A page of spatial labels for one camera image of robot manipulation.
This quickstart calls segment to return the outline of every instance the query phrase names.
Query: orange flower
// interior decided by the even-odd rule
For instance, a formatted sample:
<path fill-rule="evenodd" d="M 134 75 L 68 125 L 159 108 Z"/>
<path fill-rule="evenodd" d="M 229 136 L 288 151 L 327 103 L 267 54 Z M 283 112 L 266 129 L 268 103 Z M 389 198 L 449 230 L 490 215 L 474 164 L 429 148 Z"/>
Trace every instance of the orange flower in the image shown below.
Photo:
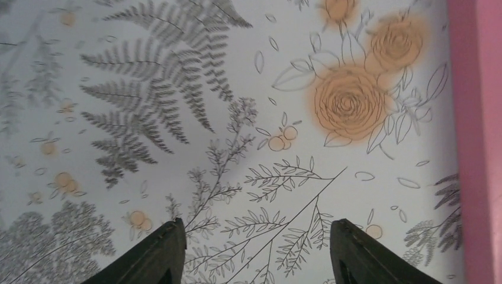
<path fill-rule="evenodd" d="M 413 64 L 423 47 L 423 33 L 411 20 L 389 17 L 372 33 L 366 68 L 376 74 L 393 72 Z"/>
<path fill-rule="evenodd" d="M 345 146 L 368 136 L 384 121 L 390 100 L 364 68 L 330 69 L 316 87 L 314 101 L 320 124 L 330 131 L 325 146 Z"/>
<path fill-rule="evenodd" d="M 328 21 L 340 23 L 346 21 L 354 11 L 355 0 L 325 0 L 324 9 Z"/>

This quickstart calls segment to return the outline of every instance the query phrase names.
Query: orange rose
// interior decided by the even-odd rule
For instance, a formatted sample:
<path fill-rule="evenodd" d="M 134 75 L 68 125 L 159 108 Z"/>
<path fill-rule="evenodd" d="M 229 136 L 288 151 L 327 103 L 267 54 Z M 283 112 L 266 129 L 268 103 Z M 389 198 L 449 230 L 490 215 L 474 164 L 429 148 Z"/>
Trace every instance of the orange rose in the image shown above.
<path fill-rule="evenodd" d="M 372 73 L 398 71 L 413 64 L 423 46 L 422 32 L 410 20 L 401 17 L 384 20 L 372 35 L 372 53 L 365 63 Z"/>
<path fill-rule="evenodd" d="M 333 22 L 345 21 L 354 11 L 355 6 L 355 0 L 325 0 L 326 18 Z"/>
<path fill-rule="evenodd" d="M 364 68 L 342 66 L 329 70 L 316 87 L 314 103 L 320 124 L 331 132 L 329 137 L 344 146 L 362 140 L 384 121 L 388 99 L 377 79 Z"/>

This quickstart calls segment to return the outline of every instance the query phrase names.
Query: pink border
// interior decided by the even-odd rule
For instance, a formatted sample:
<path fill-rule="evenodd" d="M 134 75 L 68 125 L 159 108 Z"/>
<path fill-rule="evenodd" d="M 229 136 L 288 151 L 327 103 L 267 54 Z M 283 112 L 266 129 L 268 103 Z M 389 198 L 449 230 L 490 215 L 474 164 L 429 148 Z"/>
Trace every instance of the pink border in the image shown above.
<path fill-rule="evenodd" d="M 502 284 L 502 1 L 448 4 L 465 273 Z"/>

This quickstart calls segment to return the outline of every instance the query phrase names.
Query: botanical print fabric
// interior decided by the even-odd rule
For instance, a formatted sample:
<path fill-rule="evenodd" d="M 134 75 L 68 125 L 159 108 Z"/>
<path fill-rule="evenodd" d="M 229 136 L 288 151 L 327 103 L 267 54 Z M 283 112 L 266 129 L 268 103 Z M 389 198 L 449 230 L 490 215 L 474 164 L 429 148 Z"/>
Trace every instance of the botanical print fabric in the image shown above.
<path fill-rule="evenodd" d="M 347 218 L 464 283 L 445 1 L 0 0 L 0 283 L 185 223 L 184 283 L 333 284 Z"/>

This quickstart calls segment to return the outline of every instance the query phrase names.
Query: pink object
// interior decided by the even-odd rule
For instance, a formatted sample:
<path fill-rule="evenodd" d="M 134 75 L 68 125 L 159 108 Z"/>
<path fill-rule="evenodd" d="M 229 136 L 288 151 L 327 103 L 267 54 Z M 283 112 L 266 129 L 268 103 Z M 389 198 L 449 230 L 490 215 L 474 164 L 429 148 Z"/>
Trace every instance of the pink object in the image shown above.
<path fill-rule="evenodd" d="M 448 4 L 466 278 L 502 284 L 502 1 Z"/>

